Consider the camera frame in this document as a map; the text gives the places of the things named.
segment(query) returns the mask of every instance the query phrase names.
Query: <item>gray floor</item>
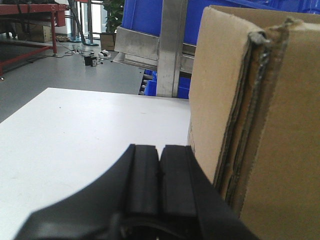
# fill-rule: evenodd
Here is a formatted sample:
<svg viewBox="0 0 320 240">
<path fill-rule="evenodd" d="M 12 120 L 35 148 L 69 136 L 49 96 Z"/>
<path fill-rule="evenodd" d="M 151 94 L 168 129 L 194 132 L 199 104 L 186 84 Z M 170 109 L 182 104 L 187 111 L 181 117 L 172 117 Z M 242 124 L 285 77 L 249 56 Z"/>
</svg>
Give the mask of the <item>gray floor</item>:
<svg viewBox="0 0 320 240">
<path fill-rule="evenodd" d="M 81 46 L 84 51 L 101 51 L 100 46 Z M 72 49 L 72 43 L 58 45 L 61 57 Z M 0 45 L 0 61 L 18 53 L 27 52 L 27 48 Z M 47 50 L 35 57 L 52 56 Z M 46 57 L 33 63 L 22 60 L 18 64 L 4 67 L 4 81 L 0 81 L 0 123 L 19 108 L 40 94 L 46 88 L 76 89 L 109 93 L 139 93 L 144 69 L 123 65 L 110 60 L 96 67 L 85 66 L 84 58 L 79 54 L 62 58 Z"/>
</svg>

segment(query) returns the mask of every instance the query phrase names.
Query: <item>stainless steel frame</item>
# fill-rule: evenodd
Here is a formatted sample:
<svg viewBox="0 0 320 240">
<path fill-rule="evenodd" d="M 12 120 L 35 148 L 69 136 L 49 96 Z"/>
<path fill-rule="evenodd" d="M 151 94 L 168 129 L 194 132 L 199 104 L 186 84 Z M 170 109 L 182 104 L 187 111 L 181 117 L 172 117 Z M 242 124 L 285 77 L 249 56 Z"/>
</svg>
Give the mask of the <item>stainless steel frame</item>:
<svg viewBox="0 0 320 240">
<path fill-rule="evenodd" d="M 115 62 L 156 70 L 157 96 L 176 97 L 180 72 L 192 73 L 196 46 L 183 43 L 188 0 L 163 0 L 160 37 L 117 28 Z"/>
<path fill-rule="evenodd" d="M 177 97 L 188 0 L 163 0 L 156 95 Z"/>
<path fill-rule="evenodd" d="M 148 33 L 133 31 L 119 26 L 114 50 L 119 54 L 114 62 L 143 69 L 157 70 L 160 39 Z M 196 46 L 183 43 L 180 72 L 192 73 Z"/>
</svg>

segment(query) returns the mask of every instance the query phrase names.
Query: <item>cardboard box on floor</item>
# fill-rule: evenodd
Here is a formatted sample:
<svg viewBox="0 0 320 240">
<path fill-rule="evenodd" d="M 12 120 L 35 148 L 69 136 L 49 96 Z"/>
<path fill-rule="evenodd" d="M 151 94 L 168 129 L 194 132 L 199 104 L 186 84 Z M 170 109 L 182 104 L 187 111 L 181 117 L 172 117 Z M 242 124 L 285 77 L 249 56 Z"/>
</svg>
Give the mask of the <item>cardboard box on floor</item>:
<svg viewBox="0 0 320 240">
<path fill-rule="evenodd" d="M 15 31 L 18 37 L 18 40 L 23 41 L 32 41 L 32 42 L 39 42 L 39 43 L 46 43 L 52 41 L 52 33 L 51 27 L 49 26 L 42 26 L 37 24 L 29 24 L 30 27 L 30 34 L 25 34 L 22 31 L 22 26 L 20 23 L 15 24 Z"/>
<path fill-rule="evenodd" d="M 116 33 L 102 32 L 100 33 L 101 50 L 114 51 L 116 43 Z"/>
</svg>

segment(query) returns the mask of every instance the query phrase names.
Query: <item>cardboard flap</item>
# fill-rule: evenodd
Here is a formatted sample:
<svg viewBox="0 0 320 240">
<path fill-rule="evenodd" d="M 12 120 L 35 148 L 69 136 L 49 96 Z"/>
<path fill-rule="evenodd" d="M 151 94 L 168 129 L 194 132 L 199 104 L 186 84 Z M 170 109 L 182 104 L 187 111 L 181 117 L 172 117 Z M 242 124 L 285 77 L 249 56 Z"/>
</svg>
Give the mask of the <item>cardboard flap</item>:
<svg viewBox="0 0 320 240">
<path fill-rule="evenodd" d="M 288 46 L 272 96 L 265 99 L 268 108 L 260 110 L 267 112 L 261 135 L 249 139 L 259 144 L 241 219 L 262 239 L 316 240 L 320 236 L 320 25 L 295 21 L 287 29 Z M 276 31 L 266 30 L 270 38 Z"/>
<path fill-rule="evenodd" d="M 239 92 L 240 79 L 247 68 L 243 60 L 250 48 L 248 35 L 254 32 L 263 33 L 263 29 L 213 7 L 204 9 L 189 93 L 190 135 L 192 141 L 210 143 L 197 145 L 194 149 L 210 181 L 214 179 L 226 127 L 235 105 L 235 93 Z"/>
</svg>

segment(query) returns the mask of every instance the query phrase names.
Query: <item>cardboard box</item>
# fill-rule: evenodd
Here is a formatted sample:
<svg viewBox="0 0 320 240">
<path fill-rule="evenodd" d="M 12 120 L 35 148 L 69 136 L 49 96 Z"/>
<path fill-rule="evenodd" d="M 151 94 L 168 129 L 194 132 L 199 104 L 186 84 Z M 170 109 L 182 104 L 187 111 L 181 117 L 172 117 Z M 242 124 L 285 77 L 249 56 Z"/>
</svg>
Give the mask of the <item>cardboard box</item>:
<svg viewBox="0 0 320 240">
<path fill-rule="evenodd" d="M 188 140 L 262 240 L 320 236 L 319 24 L 320 15 L 221 6 L 202 16 Z"/>
<path fill-rule="evenodd" d="M 100 33 L 101 50 L 114 51 L 116 44 L 116 33 L 103 32 Z"/>
<path fill-rule="evenodd" d="M 25 34 L 22 31 L 21 24 L 20 23 L 15 24 L 15 31 L 18 36 L 18 40 L 40 42 L 40 43 L 46 43 L 46 42 L 52 41 L 51 27 L 36 25 L 36 24 L 29 24 L 29 27 L 30 27 L 30 34 Z"/>
</svg>

